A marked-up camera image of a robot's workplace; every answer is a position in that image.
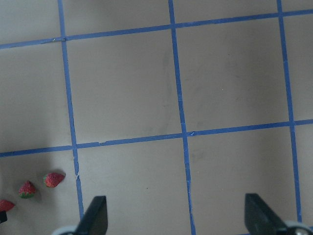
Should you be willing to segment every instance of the blue grid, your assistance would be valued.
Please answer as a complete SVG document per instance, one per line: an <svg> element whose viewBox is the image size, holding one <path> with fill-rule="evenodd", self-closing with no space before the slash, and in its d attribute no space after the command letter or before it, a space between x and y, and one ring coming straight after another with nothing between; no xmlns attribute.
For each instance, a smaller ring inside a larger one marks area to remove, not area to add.
<svg viewBox="0 0 313 235"><path fill-rule="evenodd" d="M313 9L283 12L281 0L276 0L276 1L277 1L277 13L259 14L259 15L252 15L252 16L241 16L241 17L232 17L232 18L223 18L223 19L213 19L213 20L207 20L207 21L175 23L173 0L168 0L170 24L67 36L66 31L65 31L63 3L62 3L62 0L58 0L60 30L61 30L61 36L60 37L26 41L26 42L17 42L17 43L10 43L10 44L2 44L2 45L0 45L0 49L12 48L12 47L25 47L25 46L31 46L31 45L53 43L53 42L61 42L72 145L28 149L28 150L20 150L20 151L12 151L12 152L3 152L3 153L0 153L0 158L1 157L25 155L25 154L72 150L73 155L74 155L74 169L75 169L75 174L76 174L76 187L77 187L77 196L78 196L78 204L79 204L79 214L80 214L80 217L82 218L82 216L84 214L84 208L83 208L83 197L82 197L82 190L81 190L81 182L80 182L80 178L79 178L79 174L78 174L78 172L79 172L79 161L78 161L77 149L79 149L79 148L92 148L92 147L98 147L98 146L109 146L109 145L116 145L116 144L145 142L145 141L182 139L183 140L183 148L184 148L184 162L185 162L185 170L186 170L186 182L187 182L188 204L189 204L189 213L190 213L191 234L196 235L196 227L195 227L195 223L193 220L193 214L192 214L191 174L190 174L190 167L189 167L188 138L191 138L194 136L199 136L199 135L214 135L214 134L219 134L219 133L241 132L241 131L276 128L276 127L289 127L290 128L290 134L291 134L291 148L292 148L297 220L299 222L301 222L302 221L301 199L300 199L299 173L298 173L298 164L297 164L295 127L298 125L313 124L313 119L295 121L293 118L291 85L290 85L290 78L289 78L289 65L288 65L287 46L286 46L285 29L284 29L284 17L313 14ZM239 126L239 127L229 127L229 128L219 128L219 129L187 132L186 123L185 123L185 115L184 115L184 110L183 110L182 89L181 89L181 82L180 82L179 54L178 54L178 46L177 46L176 29L177 28L183 28L183 27L194 27L194 26L199 26L199 25L207 25L207 24L223 24L223 23L225 24L225 23L231 23L231 22L250 21L250 20L267 19L267 18L278 18L278 21L279 21L289 121L277 122L277 123L267 123L267 124L260 124L260 125L249 125L249 126ZM97 38L97 37L108 37L108 36L116 36L116 35L123 35L123 34L152 32L152 31L160 31L160 30L168 30L168 29L170 29L172 32L172 44L173 44L175 76L176 76L177 95L178 95L178 104L179 104L179 117L180 117L180 123L181 123L181 133L169 134L169 135L159 135L159 136L149 136L149 137L140 137L140 138L133 138L133 139L111 140L111 141L106 141L106 142L91 142L91 143L77 144L75 127L74 127L73 105L72 105L72 101L71 101L70 76L69 76L68 58L67 58L67 41L81 40L81 39L87 39L87 38Z"/></svg>

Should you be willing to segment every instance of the black object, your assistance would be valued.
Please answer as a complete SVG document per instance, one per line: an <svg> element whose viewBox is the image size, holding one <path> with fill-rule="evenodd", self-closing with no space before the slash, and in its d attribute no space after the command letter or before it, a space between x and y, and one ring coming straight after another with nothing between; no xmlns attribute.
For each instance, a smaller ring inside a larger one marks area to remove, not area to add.
<svg viewBox="0 0 313 235"><path fill-rule="evenodd" d="M107 199L96 196L74 232L62 235L105 235L108 229Z"/></svg>
<svg viewBox="0 0 313 235"><path fill-rule="evenodd" d="M7 220L8 218L6 217L6 212L5 211L0 212L0 223L3 223Z"/></svg>
<svg viewBox="0 0 313 235"><path fill-rule="evenodd" d="M313 235L302 223L282 221L256 193L246 194L245 225L250 235Z"/></svg>

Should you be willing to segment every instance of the vertical blue tape line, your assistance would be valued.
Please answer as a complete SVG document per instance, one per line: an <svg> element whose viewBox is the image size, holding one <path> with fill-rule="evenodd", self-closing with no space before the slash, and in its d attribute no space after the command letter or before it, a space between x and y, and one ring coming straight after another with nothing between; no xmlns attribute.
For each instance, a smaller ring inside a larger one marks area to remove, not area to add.
<svg viewBox="0 0 313 235"><path fill-rule="evenodd" d="M289 77L287 45L286 45L283 8L282 8L281 0L277 0L277 10L278 10L280 39L281 39L282 54L283 54L283 63L284 63L284 74L285 74L285 83L286 83L286 93L287 93L289 122L290 122L290 136L291 136L291 149L292 149L292 162L293 162L293 176L294 176L294 187L295 187L297 219L298 219L298 222L302 222L299 170L298 170L297 147L296 147L295 127L294 127L295 126L295 122L294 122L294 119L293 119L293 108L292 108L292 98L291 98L291 84L290 84L290 77Z"/></svg>
<svg viewBox="0 0 313 235"><path fill-rule="evenodd" d="M61 37L65 38L66 35L65 35L64 11L63 11L62 0L58 0L58 6L59 6ZM76 134L75 134L75 126L74 126L72 93L71 93L71 88L70 88L69 69L68 69L67 43L66 41L62 41L61 43L62 43L63 65L64 65L65 83L66 83L66 91L67 91L67 107L68 107L68 117L69 117L69 125L70 125L70 135L72 139L74 169L75 169L75 175L76 175L76 189L77 189L79 216L82 219L84 215L83 195L82 195L80 177L78 175L79 164L78 164L77 142L76 142Z"/></svg>
<svg viewBox="0 0 313 235"><path fill-rule="evenodd" d="M179 117L180 117L180 123L181 123L182 141L183 141L183 149L184 149L184 162L185 162L186 180L187 180L187 195L188 195L188 205L189 205L190 227L191 227L191 235L196 235L196 226L195 226L193 214L192 214L191 173L190 173L190 165L189 165L188 137L187 137L185 114L184 114L183 101L182 101L182 90L181 90L181 82L180 82L179 58L178 58L178 47L177 47L177 38L176 38L176 29L175 29L173 0L168 0L168 5L169 5L171 25L173 26L171 29L172 44L173 44L174 66L175 66L175 76L176 76L176 89L177 89L178 105L179 105Z"/></svg>

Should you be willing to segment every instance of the strawberry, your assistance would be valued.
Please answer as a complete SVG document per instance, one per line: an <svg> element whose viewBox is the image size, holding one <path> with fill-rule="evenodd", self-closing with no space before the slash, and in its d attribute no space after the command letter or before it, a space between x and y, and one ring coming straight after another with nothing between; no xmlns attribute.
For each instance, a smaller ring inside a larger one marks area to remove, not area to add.
<svg viewBox="0 0 313 235"><path fill-rule="evenodd" d="M49 188L55 188L65 178L64 175L52 172L44 176L44 184Z"/></svg>
<svg viewBox="0 0 313 235"><path fill-rule="evenodd" d="M9 202L7 200L0 200L0 212L1 211L6 211L8 212L9 210L11 210L15 205L12 202Z"/></svg>
<svg viewBox="0 0 313 235"><path fill-rule="evenodd" d="M35 195L35 192L35 186L30 181L26 181L19 190L19 196L21 198L30 198Z"/></svg>

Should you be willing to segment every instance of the gray surface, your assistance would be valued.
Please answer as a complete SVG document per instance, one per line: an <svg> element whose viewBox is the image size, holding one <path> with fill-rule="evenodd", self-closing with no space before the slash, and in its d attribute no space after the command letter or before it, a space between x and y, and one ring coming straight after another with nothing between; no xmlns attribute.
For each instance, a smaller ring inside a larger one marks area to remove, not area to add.
<svg viewBox="0 0 313 235"><path fill-rule="evenodd" d="M178 23L277 12L274 0L174 0L174 8Z"/></svg>
<svg viewBox="0 0 313 235"><path fill-rule="evenodd" d="M170 23L167 0L64 0L67 34L84 34Z"/></svg>
<svg viewBox="0 0 313 235"><path fill-rule="evenodd" d="M108 235L190 234L181 140L80 149L84 207L108 199Z"/></svg>
<svg viewBox="0 0 313 235"><path fill-rule="evenodd" d="M312 203L312 190L313 190L313 125L297 126L296 128L296 141L299 165L299 180L301 191L301 204L302 204L302 219L303 222L313 224L313 203Z"/></svg>
<svg viewBox="0 0 313 235"><path fill-rule="evenodd" d="M0 50L0 152L71 145L60 43Z"/></svg>
<svg viewBox="0 0 313 235"><path fill-rule="evenodd" d="M78 143L181 132L169 30L68 43Z"/></svg>
<svg viewBox="0 0 313 235"><path fill-rule="evenodd" d="M277 19L177 34L188 131L288 120Z"/></svg>
<svg viewBox="0 0 313 235"><path fill-rule="evenodd" d="M313 9L312 0L282 0L283 11Z"/></svg>
<svg viewBox="0 0 313 235"><path fill-rule="evenodd" d="M313 16L285 18L294 119L312 119Z"/></svg>
<svg viewBox="0 0 313 235"><path fill-rule="evenodd" d="M198 235L246 234L244 194L256 192L296 220L289 128L189 138Z"/></svg>
<svg viewBox="0 0 313 235"><path fill-rule="evenodd" d="M0 44L60 36L57 0L0 1Z"/></svg>
<svg viewBox="0 0 313 235"><path fill-rule="evenodd" d="M43 176L51 171L66 173L56 188L47 188ZM37 192L29 199L18 195L19 188L30 180ZM50 235L55 229L77 224L79 212L73 155L71 151L2 158L0 164L0 196L15 204L1 224L0 233Z"/></svg>

